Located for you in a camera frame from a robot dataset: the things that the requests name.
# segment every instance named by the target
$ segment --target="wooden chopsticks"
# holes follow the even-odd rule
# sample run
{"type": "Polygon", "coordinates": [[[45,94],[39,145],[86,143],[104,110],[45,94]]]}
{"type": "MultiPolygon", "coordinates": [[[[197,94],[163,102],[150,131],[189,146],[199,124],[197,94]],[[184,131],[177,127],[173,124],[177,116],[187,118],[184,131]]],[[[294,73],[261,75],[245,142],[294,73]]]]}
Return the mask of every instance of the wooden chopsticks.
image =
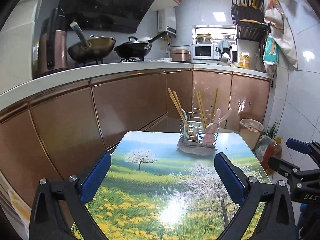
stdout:
{"type": "Polygon", "coordinates": [[[178,96],[177,96],[177,93],[174,91],[172,93],[171,89],[168,88],[168,91],[169,91],[169,94],[170,94],[170,98],[174,104],[174,106],[177,108],[177,111],[183,121],[183,124],[185,125],[186,127],[186,130],[187,132],[190,134],[189,137],[191,138],[191,140],[193,141],[196,141],[196,134],[194,132],[192,132],[188,126],[188,123],[187,123],[187,120],[185,119],[183,113],[182,113],[182,108],[181,108],[181,104],[179,102],[179,99],[178,99],[178,96]]]}
{"type": "Polygon", "coordinates": [[[216,89],[216,97],[215,97],[215,99],[214,99],[214,104],[213,104],[213,107],[212,107],[212,109],[211,109],[210,123],[213,122],[213,114],[214,114],[214,109],[216,108],[217,96],[218,96],[218,88],[216,89]]]}
{"type": "Polygon", "coordinates": [[[205,129],[207,127],[207,121],[206,121],[206,118],[205,118],[205,112],[204,112],[204,107],[203,107],[203,102],[202,102],[200,91],[196,91],[196,95],[197,95],[198,104],[199,104],[199,108],[200,108],[200,114],[201,114],[201,118],[202,118],[202,125],[203,125],[203,128],[205,129]]]}

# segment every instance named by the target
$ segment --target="trash bin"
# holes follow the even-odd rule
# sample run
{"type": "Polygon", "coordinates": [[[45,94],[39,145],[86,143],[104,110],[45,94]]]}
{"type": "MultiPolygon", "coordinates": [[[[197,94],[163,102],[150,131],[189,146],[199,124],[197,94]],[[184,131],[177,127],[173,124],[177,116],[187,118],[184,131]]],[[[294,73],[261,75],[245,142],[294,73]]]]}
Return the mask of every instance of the trash bin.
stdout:
{"type": "Polygon", "coordinates": [[[262,131],[263,125],[256,120],[242,119],[240,121],[240,136],[249,146],[250,150],[253,150],[256,146],[262,131]]]}

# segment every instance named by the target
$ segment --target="frying pan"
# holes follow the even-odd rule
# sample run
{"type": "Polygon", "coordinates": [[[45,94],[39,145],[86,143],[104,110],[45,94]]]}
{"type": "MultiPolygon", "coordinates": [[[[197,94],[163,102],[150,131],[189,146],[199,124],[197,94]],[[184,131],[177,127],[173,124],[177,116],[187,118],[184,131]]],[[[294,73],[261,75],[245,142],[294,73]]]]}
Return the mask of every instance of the frying pan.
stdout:
{"type": "Polygon", "coordinates": [[[143,58],[150,52],[152,43],[165,35],[168,35],[166,31],[161,32],[153,39],[148,40],[148,42],[138,41],[136,37],[130,36],[128,42],[115,47],[115,52],[120,58],[124,59],[143,58]]]}
{"type": "Polygon", "coordinates": [[[70,27],[78,35],[80,42],[72,45],[68,49],[70,57],[77,63],[87,63],[102,59],[110,54],[115,46],[116,40],[110,37],[94,37],[86,39],[82,30],[76,22],[70,24],[70,27]]]}

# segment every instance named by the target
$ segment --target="table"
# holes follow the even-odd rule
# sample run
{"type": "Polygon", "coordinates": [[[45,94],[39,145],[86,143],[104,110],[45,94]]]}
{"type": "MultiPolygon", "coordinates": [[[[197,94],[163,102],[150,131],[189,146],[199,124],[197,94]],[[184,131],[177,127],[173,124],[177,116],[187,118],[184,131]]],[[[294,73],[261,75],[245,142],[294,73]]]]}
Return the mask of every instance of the table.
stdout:
{"type": "MultiPolygon", "coordinates": [[[[234,216],[233,204],[217,175],[214,155],[177,150],[179,133],[128,132],[109,172],[86,206],[110,240],[215,240],[234,216]]],[[[236,133],[218,134],[224,152],[247,176],[270,183],[249,147],[236,133]]],[[[261,203],[244,239],[260,218],[261,203]]],[[[76,237],[79,231],[73,228],[76,237]]]]}

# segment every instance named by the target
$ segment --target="microwave oven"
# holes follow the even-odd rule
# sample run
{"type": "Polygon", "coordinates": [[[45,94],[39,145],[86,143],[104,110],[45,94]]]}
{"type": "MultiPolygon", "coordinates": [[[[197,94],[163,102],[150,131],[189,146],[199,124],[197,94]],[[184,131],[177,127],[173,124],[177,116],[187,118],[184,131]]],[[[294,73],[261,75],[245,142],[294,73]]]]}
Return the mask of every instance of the microwave oven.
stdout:
{"type": "Polygon", "coordinates": [[[216,44],[194,44],[192,45],[192,58],[219,60],[221,54],[216,51],[216,47],[216,44]]]}

